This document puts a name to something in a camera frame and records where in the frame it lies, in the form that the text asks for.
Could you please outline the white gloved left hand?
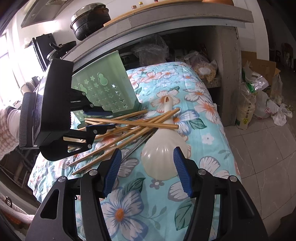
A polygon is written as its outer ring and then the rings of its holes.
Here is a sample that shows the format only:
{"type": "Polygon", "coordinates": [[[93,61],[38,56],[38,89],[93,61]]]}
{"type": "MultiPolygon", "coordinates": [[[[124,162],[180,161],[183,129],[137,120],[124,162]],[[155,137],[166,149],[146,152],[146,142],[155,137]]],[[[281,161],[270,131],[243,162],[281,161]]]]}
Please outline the white gloved left hand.
{"type": "Polygon", "coordinates": [[[8,129],[11,135],[17,140],[19,139],[20,115],[20,110],[13,108],[11,106],[8,106],[6,108],[8,129]]]}

